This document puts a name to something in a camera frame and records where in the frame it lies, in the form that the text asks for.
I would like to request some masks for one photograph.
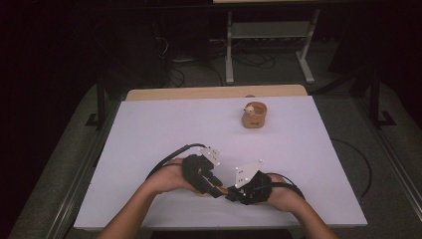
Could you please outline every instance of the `black cable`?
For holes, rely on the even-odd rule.
[[[178,78],[178,77],[176,77],[175,75],[173,75],[172,74],[172,72],[171,71],[175,71],[175,72],[177,72],[178,74],[180,74],[180,76],[181,76],[181,78]],[[170,69],[167,71],[167,74],[170,76],[170,81],[168,82],[168,84],[167,84],[167,88],[169,88],[169,85],[170,85],[170,82],[172,82],[174,85],[175,85],[175,87],[176,88],[180,88],[181,86],[184,86],[184,83],[185,83],[185,79],[186,79],[186,76],[184,75],[184,73],[182,72],[182,71],[180,71],[180,70],[178,70],[178,69],[176,69],[176,68],[174,68],[174,67],[170,67]],[[174,79],[176,79],[176,80],[178,80],[178,81],[180,81],[180,83],[175,83],[173,80],[172,80],[172,78],[174,78]]]
[[[166,156],[164,159],[162,159],[158,164],[152,168],[152,170],[149,172],[149,174],[146,176],[145,180],[148,179],[152,174],[154,174],[156,171],[158,171],[161,167],[165,165],[169,160],[173,159],[175,156],[179,155],[180,153],[186,151],[187,149],[194,147],[194,146],[200,146],[200,147],[206,147],[204,144],[201,143],[192,143],[192,144],[186,144],[179,149],[172,152],[170,155]]]
[[[353,145],[351,145],[350,143],[348,143],[348,142],[345,142],[345,141],[343,141],[343,140],[340,140],[340,139],[336,139],[336,138],[330,138],[332,141],[337,141],[337,142],[341,142],[341,143],[344,143],[345,145],[347,145],[347,146],[349,146],[349,147],[351,147],[351,148],[353,148],[357,153],[359,153],[361,156],[362,156],[362,158],[363,158],[363,160],[365,161],[365,163],[366,163],[366,166],[367,166],[367,168],[368,168],[368,174],[369,174],[369,178],[368,178],[368,183],[367,183],[367,185],[366,185],[366,188],[363,190],[363,192],[360,194],[360,203],[362,203],[362,198],[366,195],[366,193],[368,192],[368,190],[369,190],[369,188],[370,188],[370,186],[371,186],[371,184],[372,184],[372,167],[370,166],[370,163],[369,163],[369,160],[366,158],[366,156],[359,150],[359,149],[357,149],[356,147],[354,147]]]
[[[218,79],[220,80],[220,86],[221,87],[224,86],[224,82],[223,82],[223,79],[220,76],[220,73],[217,70],[215,70],[214,68],[212,68],[211,66],[207,65],[207,64],[203,64],[202,65],[202,64],[199,64],[199,63],[196,63],[196,64],[186,63],[186,65],[173,66],[174,69],[176,69],[176,68],[186,68],[186,67],[203,67],[203,68],[207,68],[207,69],[213,71],[217,75]]]

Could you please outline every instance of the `forearm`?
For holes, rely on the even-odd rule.
[[[337,238],[307,202],[304,201],[303,205],[292,213],[304,227],[308,239]]]
[[[141,185],[98,238],[134,238],[156,193]]]

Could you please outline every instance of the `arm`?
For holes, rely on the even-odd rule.
[[[127,201],[120,212],[103,229],[98,238],[134,238],[155,196],[179,188],[195,191],[183,179],[179,163],[176,158],[143,182]]]
[[[283,182],[283,178],[271,174],[274,182]],[[295,192],[283,187],[274,187],[266,203],[280,211],[291,212],[305,229],[309,239],[331,239],[337,236],[326,226],[314,209]]]

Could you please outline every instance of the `white tabletop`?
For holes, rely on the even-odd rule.
[[[244,128],[243,107],[268,107],[262,128]],[[75,227],[99,229],[119,212],[147,173],[185,144],[221,150],[213,172],[225,186],[235,167],[258,159],[264,172],[290,178],[331,226],[366,225],[312,97],[123,102],[105,144]],[[181,154],[197,153],[197,148]],[[299,225],[289,213],[245,206],[224,197],[178,190],[158,195],[143,227],[155,230],[280,228]]]

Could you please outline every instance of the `person's left hand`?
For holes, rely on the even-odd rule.
[[[197,192],[195,188],[183,178],[181,164],[183,158],[174,158],[161,169],[152,174],[144,184],[147,184],[155,193],[168,192],[176,189],[187,189]]]

